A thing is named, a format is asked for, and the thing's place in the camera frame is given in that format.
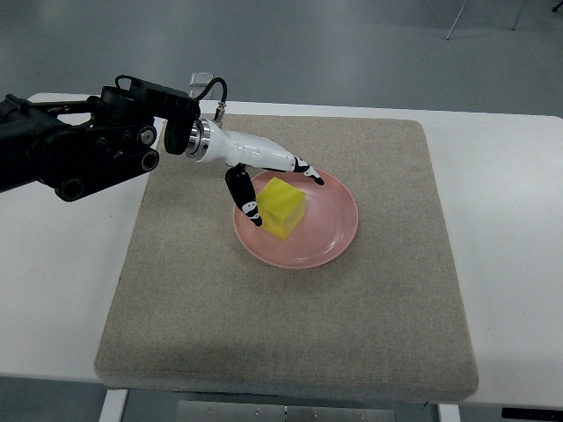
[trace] pink plate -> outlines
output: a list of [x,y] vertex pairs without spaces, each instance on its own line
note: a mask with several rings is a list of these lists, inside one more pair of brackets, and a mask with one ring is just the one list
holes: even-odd
[[235,232],[252,255],[281,268],[312,268],[335,259],[350,245],[358,228],[358,207],[352,193],[337,178],[325,171],[318,173],[324,186],[303,174],[289,172],[265,171],[252,179],[256,193],[277,177],[306,194],[305,217],[286,240],[256,227],[234,208]]

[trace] metal stand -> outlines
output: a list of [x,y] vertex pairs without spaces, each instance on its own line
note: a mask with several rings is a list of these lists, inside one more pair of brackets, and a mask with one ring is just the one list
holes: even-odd
[[[516,29],[516,26],[518,25],[518,21],[520,20],[520,16],[522,16],[522,10],[524,8],[524,3],[526,3],[526,0],[522,0],[522,3],[520,4],[520,9],[518,10],[518,15],[516,16],[516,20],[514,21],[514,24],[512,25],[512,30],[514,31]],[[457,18],[454,21],[454,25],[451,26],[450,32],[448,33],[448,36],[446,37],[446,40],[450,39],[450,35],[453,32],[454,28],[456,27],[456,23],[459,20],[459,17],[461,16],[461,14],[464,12],[465,9],[465,5],[467,4],[467,0],[464,0],[464,4],[461,6],[461,9],[459,10],[459,13],[457,14]]]
[[520,20],[520,15],[522,15],[522,10],[524,8],[524,3],[526,3],[526,0],[522,0],[522,3],[520,4],[520,10],[518,11],[518,15],[516,16],[516,20],[514,21],[514,24],[512,25],[512,30],[514,31],[516,29],[516,25],[518,25],[518,21]]

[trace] yellow sponge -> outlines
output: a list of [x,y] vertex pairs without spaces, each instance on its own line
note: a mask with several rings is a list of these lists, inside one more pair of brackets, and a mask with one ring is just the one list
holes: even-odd
[[281,240],[288,238],[305,216],[305,192],[272,178],[256,195],[262,228]]

